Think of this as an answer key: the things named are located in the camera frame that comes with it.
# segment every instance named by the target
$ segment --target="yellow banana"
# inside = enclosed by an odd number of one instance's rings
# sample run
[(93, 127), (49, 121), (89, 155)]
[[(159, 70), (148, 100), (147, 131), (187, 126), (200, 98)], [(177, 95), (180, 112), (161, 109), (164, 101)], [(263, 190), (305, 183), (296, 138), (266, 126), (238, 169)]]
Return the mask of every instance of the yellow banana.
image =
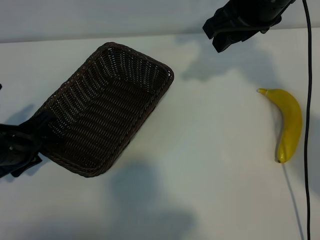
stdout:
[(266, 96), (282, 113), (283, 130), (277, 147), (277, 160), (284, 164), (297, 149), (303, 124), (302, 111), (297, 100), (281, 89), (259, 88), (258, 93)]

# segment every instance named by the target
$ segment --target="black cable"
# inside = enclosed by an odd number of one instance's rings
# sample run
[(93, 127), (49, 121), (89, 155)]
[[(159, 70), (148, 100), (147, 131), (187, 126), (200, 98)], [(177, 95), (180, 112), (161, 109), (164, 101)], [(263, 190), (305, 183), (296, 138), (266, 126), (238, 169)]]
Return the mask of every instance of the black cable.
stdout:
[(306, 193), (306, 207), (307, 207), (307, 240), (310, 240), (310, 194), (309, 194), (309, 180), (308, 180), (308, 136), (309, 136), (309, 122), (310, 122), (310, 104), (312, 92), (312, 34), (311, 34), (311, 21), (308, 10), (307, 0), (302, 0), (305, 11), (306, 24), (308, 28), (308, 99), (306, 104), (306, 121), (305, 121), (305, 136), (304, 136), (304, 181)]

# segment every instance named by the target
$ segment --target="white surface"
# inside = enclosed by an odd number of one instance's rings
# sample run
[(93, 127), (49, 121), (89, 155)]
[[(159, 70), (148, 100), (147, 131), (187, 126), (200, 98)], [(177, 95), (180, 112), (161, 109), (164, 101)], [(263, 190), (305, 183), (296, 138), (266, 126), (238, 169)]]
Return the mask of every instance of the white surface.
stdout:
[[(313, 38), (309, 180), (319, 239), (320, 29)], [(286, 89), (305, 112), (306, 30), (272, 30), (221, 54), (204, 34), (0, 44), (0, 123), (29, 118), (110, 41), (168, 64), (171, 88), (106, 174), (88, 179), (49, 161), (2, 179), (1, 239), (301, 240), (303, 138), (285, 170), (275, 163), (280, 115), (256, 89)]]
[[(1, 0), (0, 42), (200, 33), (228, 0)], [(320, 1), (308, 0), (314, 27)], [(306, 26), (301, 0), (275, 28)]]

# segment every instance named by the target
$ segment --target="gray wall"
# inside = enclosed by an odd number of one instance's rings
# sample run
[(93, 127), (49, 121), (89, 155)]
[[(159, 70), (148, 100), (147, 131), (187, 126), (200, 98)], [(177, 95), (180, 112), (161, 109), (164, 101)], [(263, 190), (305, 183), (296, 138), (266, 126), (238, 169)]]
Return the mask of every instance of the gray wall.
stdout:
[[(0, 43), (201, 32), (227, 0), (1, 0)], [(320, 1), (308, 0), (320, 27)], [(301, 0), (277, 28), (301, 28)]]

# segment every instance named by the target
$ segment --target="brown wicker basket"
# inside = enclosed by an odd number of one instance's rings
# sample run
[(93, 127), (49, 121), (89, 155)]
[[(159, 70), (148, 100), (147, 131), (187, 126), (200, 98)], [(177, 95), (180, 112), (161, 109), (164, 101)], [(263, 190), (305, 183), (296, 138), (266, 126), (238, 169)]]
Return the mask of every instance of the brown wicker basket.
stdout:
[(114, 42), (99, 47), (34, 114), (49, 110), (63, 144), (42, 154), (84, 177), (105, 173), (174, 80), (166, 65)]

